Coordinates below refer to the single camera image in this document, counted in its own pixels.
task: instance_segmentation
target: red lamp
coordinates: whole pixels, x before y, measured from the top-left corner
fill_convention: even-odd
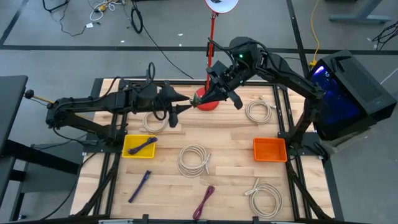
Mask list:
[[[214,26],[216,17],[219,13],[227,13],[231,11],[238,3],[239,0],[205,0],[207,6],[211,9],[211,31],[210,31],[210,39],[214,39]],[[208,52],[208,67],[211,67],[211,58],[213,57],[213,44],[209,43],[209,52]],[[198,97],[202,97],[207,88],[209,87],[209,79],[210,76],[207,74],[206,84],[204,87],[201,87],[197,90],[196,94]],[[218,101],[205,103],[202,105],[198,105],[199,110],[203,111],[211,111],[218,106]]]

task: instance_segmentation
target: concrete floor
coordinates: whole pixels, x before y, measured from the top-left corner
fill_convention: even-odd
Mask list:
[[[305,49],[316,47],[310,28],[310,15],[315,1],[293,0]],[[51,7],[63,0],[46,2],[48,7]],[[374,49],[374,43],[368,41],[368,38],[372,39],[378,35],[384,27],[391,25],[391,22],[386,25],[354,25],[328,21],[330,14],[355,13],[365,2],[320,1],[315,13],[314,26],[321,49]],[[6,30],[21,3],[22,0],[0,0],[0,34]],[[210,32],[210,11],[203,1],[142,1],[138,2],[138,5],[144,17],[144,24],[160,46],[205,46]],[[128,14],[130,8],[131,4],[126,6]],[[391,16],[393,21],[396,21],[397,9],[397,1],[384,0],[374,13]],[[90,12],[91,8],[86,1],[72,0],[63,19],[64,29],[72,33],[80,32],[84,24],[89,23]],[[121,6],[116,6],[114,12],[106,11],[100,26],[87,29],[83,35],[76,37],[70,37],[60,31],[58,20],[61,16],[62,10],[49,14],[43,10],[41,1],[28,1],[4,45],[154,46],[146,34],[138,35],[131,28],[127,28],[129,21]],[[285,1],[240,1],[232,12],[217,18],[215,40],[227,45],[238,35],[252,37],[272,48],[297,48]],[[398,50],[398,38],[393,39],[384,49]],[[165,54],[194,78],[205,77],[204,52],[174,50]],[[297,54],[281,55],[298,57]],[[306,56],[308,61],[312,60],[313,55]],[[215,57],[228,62],[221,52],[217,52]],[[398,54],[357,55],[357,58],[379,81],[397,68]],[[95,78],[143,75],[149,62],[155,63],[157,78],[186,78],[157,51],[51,49],[0,50],[0,75],[27,75],[27,88],[35,90],[37,95],[54,100],[64,96],[88,96]],[[293,70],[302,74],[298,60],[288,59],[288,63]],[[397,83],[398,75],[393,75],[384,87],[390,93],[397,93]],[[23,100],[10,138],[26,145],[62,142],[63,139],[47,129],[44,122],[45,113],[46,109],[43,106]],[[352,140],[350,144],[345,144],[343,150],[332,156],[345,220],[365,223],[395,222],[394,212],[398,205],[395,194],[398,185],[398,153],[393,149],[396,145],[394,137],[397,122],[398,115],[394,113],[393,118],[380,123],[355,141]],[[61,133],[71,138],[81,135],[81,132],[72,128],[63,128]],[[10,184],[7,198],[12,198],[12,189],[16,185],[17,183]],[[28,215],[28,219],[31,220],[40,219],[57,207],[67,193],[26,195],[22,213]],[[47,203],[46,207],[38,206],[44,202]],[[69,200],[53,217],[67,216],[71,203],[72,200]],[[6,207],[4,204],[0,211],[0,222],[6,221],[6,215],[2,215],[6,213],[3,209]]]

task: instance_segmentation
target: orange tray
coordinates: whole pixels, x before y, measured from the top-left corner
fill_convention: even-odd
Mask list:
[[[254,160],[262,162],[286,162],[285,139],[254,138]]]

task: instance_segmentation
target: red cable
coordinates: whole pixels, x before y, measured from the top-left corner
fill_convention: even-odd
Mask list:
[[[205,206],[205,202],[207,201],[207,199],[210,198],[210,195],[212,195],[214,190],[215,190],[215,188],[213,186],[209,186],[207,188],[205,197],[203,198],[203,200],[201,201],[201,204],[199,205],[199,207],[195,210],[195,212],[192,215],[192,218],[194,220],[200,219],[200,215],[201,215],[201,212],[203,211],[203,207]]]

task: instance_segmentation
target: wooden tabletop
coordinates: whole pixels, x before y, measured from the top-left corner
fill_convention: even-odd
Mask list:
[[[111,80],[105,79],[101,89],[104,94]],[[192,97],[201,86],[176,85],[175,90]],[[272,87],[243,86],[236,90],[246,105],[259,96],[263,96],[270,104],[275,104]],[[287,113],[285,111],[282,91],[282,111],[286,128]],[[299,119],[303,110],[304,99],[293,91],[289,91],[294,121]],[[253,109],[255,116],[263,116],[264,108]],[[142,126],[142,114],[129,113],[128,134],[148,134]],[[254,216],[249,207],[249,198],[245,191],[252,188],[255,180],[268,182],[277,187],[283,196],[283,208],[273,220],[293,220],[289,185],[284,163],[256,162],[253,159],[252,140],[254,137],[276,138],[279,131],[277,115],[272,112],[272,119],[267,124],[253,124],[247,119],[244,108],[237,110],[230,100],[220,102],[213,111],[189,109],[178,116],[175,128],[167,127],[158,137],[155,158],[153,159],[121,159],[116,182],[116,190],[112,206],[112,218],[142,218],[149,214],[153,219],[192,219],[192,214],[202,201],[209,185],[215,186],[215,192],[205,204],[201,219],[207,220],[252,220]],[[111,122],[111,114],[100,112],[95,114],[94,121],[105,125]],[[211,153],[209,162],[210,174],[203,173],[199,177],[187,178],[177,169],[177,155],[182,147],[188,144],[200,144]],[[71,214],[78,212],[90,199],[98,186],[103,154],[95,155],[82,168]],[[198,164],[194,154],[186,153],[184,161]],[[326,184],[325,173],[321,160],[316,156],[302,156],[303,171],[307,189],[318,202],[324,212],[334,217],[330,195]],[[145,183],[133,203],[128,200],[139,185],[146,170],[152,174]],[[303,214],[303,203],[297,190],[300,216]],[[108,189],[104,191],[101,212],[104,212]],[[259,193],[258,203],[261,208],[271,210],[274,199]]]

